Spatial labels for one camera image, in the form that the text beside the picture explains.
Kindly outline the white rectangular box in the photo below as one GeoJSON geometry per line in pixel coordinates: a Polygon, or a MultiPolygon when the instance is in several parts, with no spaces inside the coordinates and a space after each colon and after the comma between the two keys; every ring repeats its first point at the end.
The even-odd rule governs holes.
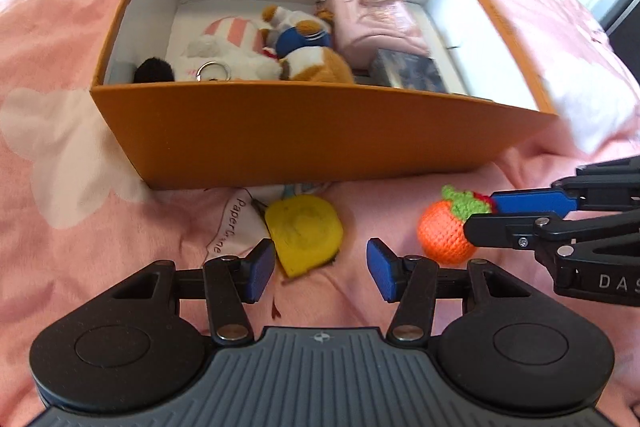
{"type": "MultiPolygon", "coordinates": [[[[172,22],[165,60],[171,66],[176,66],[189,42],[201,35],[215,20],[225,16],[238,16],[251,20],[257,27],[264,27],[260,13],[268,4],[270,1],[267,0],[180,1],[172,22]]],[[[409,3],[408,10],[420,26],[431,58],[448,92],[468,95],[468,88],[449,53],[450,45],[445,43],[434,20],[416,3],[409,3]]]]}

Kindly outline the white pink striped plush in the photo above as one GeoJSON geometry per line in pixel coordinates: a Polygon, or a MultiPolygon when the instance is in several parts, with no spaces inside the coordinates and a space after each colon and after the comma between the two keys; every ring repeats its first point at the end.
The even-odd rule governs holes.
{"type": "Polygon", "coordinates": [[[258,26],[243,17],[214,20],[175,61],[180,80],[279,80],[282,67],[264,53],[258,26]]]}

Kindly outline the pink bed duvet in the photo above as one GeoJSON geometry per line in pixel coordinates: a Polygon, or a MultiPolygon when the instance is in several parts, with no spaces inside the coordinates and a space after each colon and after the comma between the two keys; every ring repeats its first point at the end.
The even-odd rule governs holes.
{"type": "MultiPolygon", "coordinates": [[[[596,109],[623,116],[590,150],[573,115],[500,158],[450,178],[489,193],[541,186],[583,162],[639,150],[639,89],[575,0],[491,0],[542,77],[584,84],[596,109]]],[[[42,405],[32,340],[49,324],[157,258],[200,265],[228,188],[153,192],[89,93],[119,0],[1,0],[1,421],[28,424],[42,405]]]]}

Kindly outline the black fluffy pompom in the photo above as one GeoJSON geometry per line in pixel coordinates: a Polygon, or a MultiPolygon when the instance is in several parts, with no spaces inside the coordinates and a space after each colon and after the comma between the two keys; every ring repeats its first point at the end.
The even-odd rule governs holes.
{"type": "Polygon", "coordinates": [[[175,74],[171,66],[158,57],[147,58],[134,71],[133,83],[174,82],[175,74]]]}

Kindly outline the pink fabric pouch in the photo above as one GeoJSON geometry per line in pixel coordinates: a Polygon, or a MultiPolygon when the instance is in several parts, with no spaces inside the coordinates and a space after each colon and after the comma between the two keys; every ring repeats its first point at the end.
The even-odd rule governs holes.
{"type": "Polygon", "coordinates": [[[406,0],[317,0],[317,15],[328,13],[334,49],[352,69],[368,69],[378,50],[430,55],[406,0]]]}

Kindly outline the brown dog plush toy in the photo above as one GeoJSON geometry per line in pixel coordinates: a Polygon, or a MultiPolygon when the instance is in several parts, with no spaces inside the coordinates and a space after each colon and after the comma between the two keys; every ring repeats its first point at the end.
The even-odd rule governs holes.
{"type": "Polygon", "coordinates": [[[280,63],[281,80],[355,84],[352,69],[334,50],[333,19],[327,9],[311,15],[273,4],[262,10],[262,40],[280,63]]]}

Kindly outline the orange cardboard storage box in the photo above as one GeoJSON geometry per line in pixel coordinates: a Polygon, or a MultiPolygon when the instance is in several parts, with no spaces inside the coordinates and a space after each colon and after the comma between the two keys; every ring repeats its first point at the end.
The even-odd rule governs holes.
{"type": "Polygon", "coordinates": [[[268,185],[470,170],[549,126],[555,109],[523,41],[492,0],[408,0],[443,42],[443,94],[230,80],[137,84],[150,57],[180,52],[213,18],[316,0],[122,0],[91,96],[156,188],[268,185]]]}

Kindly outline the yellow tape measure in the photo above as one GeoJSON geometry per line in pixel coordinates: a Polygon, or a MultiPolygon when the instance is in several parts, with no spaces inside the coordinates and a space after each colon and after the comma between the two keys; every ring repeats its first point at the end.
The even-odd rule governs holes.
{"type": "Polygon", "coordinates": [[[252,206],[265,222],[284,274],[297,279],[331,262],[341,249],[344,229],[335,208],[316,195],[295,195],[252,206]]]}

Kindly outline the orange crochet fruit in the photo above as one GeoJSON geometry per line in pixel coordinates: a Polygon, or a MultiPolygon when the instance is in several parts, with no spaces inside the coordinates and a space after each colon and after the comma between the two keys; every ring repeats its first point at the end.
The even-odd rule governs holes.
{"type": "Polygon", "coordinates": [[[458,191],[444,185],[442,197],[422,213],[416,234],[422,251],[444,267],[462,265],[475,254],[476,247],[464,235],[465,222],[473,215],[491,215],[496,212],[494,200],[473,191],[458,191]]]}

